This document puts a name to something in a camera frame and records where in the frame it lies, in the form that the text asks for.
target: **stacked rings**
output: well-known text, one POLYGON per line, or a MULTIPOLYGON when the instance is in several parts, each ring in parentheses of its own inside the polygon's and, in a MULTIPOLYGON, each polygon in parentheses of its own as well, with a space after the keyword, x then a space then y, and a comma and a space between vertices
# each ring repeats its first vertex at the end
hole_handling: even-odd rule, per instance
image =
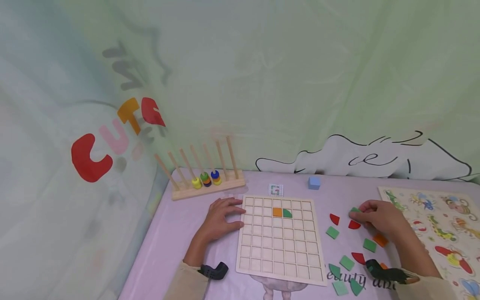
POLYGON ((200 178, 195 177, 195 179, 192 179, 192 185, 197 190, 200 189, 202 187, 202 182, 200 181, 200 178))
POLYGON ((212 176, 212 181, 214 185, 219 185, 222 183, 222 179, 220 178, 220 173, 218 173, 217 170, 215 170, 215 173, 212 171, 210 175, 212 176))
POLYGON ((200 179, 204 183, 204 186, 209 187, 212 185, 212 181, 210 180, 210 176, 208 176, 207 172, 200 174, 200 179))

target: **small card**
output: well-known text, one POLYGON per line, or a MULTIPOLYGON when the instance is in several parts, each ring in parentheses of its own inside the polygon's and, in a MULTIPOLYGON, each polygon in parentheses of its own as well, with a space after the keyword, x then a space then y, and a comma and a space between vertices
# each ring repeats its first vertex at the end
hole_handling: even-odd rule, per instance
POLYGON ((268 195, 283 197, 283 184, 273 184, 268 185, 268 195))

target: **lavender table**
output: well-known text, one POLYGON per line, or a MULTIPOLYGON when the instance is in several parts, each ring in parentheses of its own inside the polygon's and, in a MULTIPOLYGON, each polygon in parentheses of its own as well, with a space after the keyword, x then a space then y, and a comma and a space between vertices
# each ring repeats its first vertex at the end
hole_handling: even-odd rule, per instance
MULTIPOLYGON (((371 234, 364 228, 348 229, 348 211, 368 199, 380 199, 378 186, 392 186, 445 192, 461 192, 470 195, 477 206, 480 206, 480 186, 467 182, 399 180, 378 178, 356 178, 340 176, 321 176, 322 186, 318 191, 308 190, 309 175, 279 174, 268 172, 244 172, 247 186, 240 189, 214 193, 173 202, 171 201, 172 185, 169 182, 157 209, 150 229, 137 255, 130 275, 123 288, 120 300, 160 300, 165 295, 173 274, 188 248, 190 240, 204 220, 210 203, 219 198, 242 194, 268 195, 268 184, 284 185, 285 197, 311 198, 315 201, 318 225, 321 228, 320 238, 326 264, 338 265, 340 258, 351 252, 363 252, 366 259, 375 258, 388 266, 398 266, 398 257, 392 245, 385 249, 378 247, 377 252, 367 253, 362 248, 364 238, 371 234), (336 240, 325 234, 332 225, 329 214, 340 216, 340 235, 336 240)), ((180 180, 176 172, 173 178, 180 180)), ((231 221, 239 220, 233 216, 231 221)), ((333 286, 319 287, 300 286, 295 283, 281 283, 275 280, 262 283, 249 275, 235 271, 238 233, 232 233, 212 244, 208 250, 206 263, 216 266, 225 262, 230 270, 222 281, 210 283, 206 300, 304 300, 304 299, 337 299, 333 286)), ((396 299, 393 285, 370 279, 364 267, 355 264, 351 272, 342 269, 342 280, 347 283, 350 277, 364 284, 365 290, 355 297, 351 292, 341 299, 384 300, 396 299)), ((333 276, 328 275, 329 282, 333 276)))

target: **red semicircle tile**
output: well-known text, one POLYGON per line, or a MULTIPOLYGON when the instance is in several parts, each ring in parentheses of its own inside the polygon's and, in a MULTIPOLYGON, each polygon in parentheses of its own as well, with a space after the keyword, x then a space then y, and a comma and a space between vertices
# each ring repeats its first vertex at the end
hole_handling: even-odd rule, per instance
POLYGON ((362 253, 352 252, 352 256, 357 261, 357 263, 365 265, 365 257, 363 257, 362 253))
POLYGON ((350 221, 350 224, 348 225, 348 228, 350 229, 359 229, 360 228, 360 223, 357 223, 353 220, 350 221))
POLYGON ((330 220, 332 220, 333 224, 338 226, 338 223, 340 223, 340 217, 335 216, 334 214, 330 214, 330 220))

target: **wooden abacus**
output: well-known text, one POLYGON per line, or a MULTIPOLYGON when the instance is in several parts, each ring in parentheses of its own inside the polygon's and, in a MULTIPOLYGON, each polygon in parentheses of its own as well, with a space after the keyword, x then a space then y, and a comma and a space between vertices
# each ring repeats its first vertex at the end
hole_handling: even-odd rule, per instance
POLYGON ((225 167, 225 161, 223 159, 220 142, 218 140, 215 140, 215 144, 216 144, 216 149, 218 151, 218 156, 220 158, 220 163, 222 164, 223 170, 220 170, 220 171, 215 170, 213 160, 210 154, 208 153, 206 144, 204 144, 205 155, 207 157, 208 164, 211 168, 210 176, 208 175, 207 172, 204 171, 193 145, 190 145, 190 150, 193 154, 193 158, 195 159, 197 167, 200 169, 200 176, 199 176, 200 178, 195 175, 183 149, 182 148, 179 149, 180 155, 183 161, 185 162, 185 165, 188 168, 190 176, 192 177, 192 181, 190 183, 185 179, 185 176, 181 172, 177 161, 175 160, 175 158, 173 157, 173 154, 170 151, 168 152, 168 156, 170 157, 170 160, 172 161, 173 166, 175 167, 178 174, 180 175, 181 182, 176 182, 172 178, 172 175, 169 173, 163 161, 160 159, 160 157, 157 154, 155 154, 155 158, 158 161, 158 164, 160 165, 160 167, 163 169, 165 174, 168 176, 168 178, 172 182, 172 185, 173 185, 172 200, 173 201, 195 197, 195 196, 206 195, 214 192, 220 192, 228 189, 234 189, 234 188, 245 185, 245 178, 243 177, 243 172, 242 170, 237 169, 237 164, 235 163, 235 157, 233 156, 233 149, 232 149, 230 137, 227 136, 227 145, 228 145, 228 151, 230 152, 230 158, 232 160, 233 170, 227 170, 225 167))

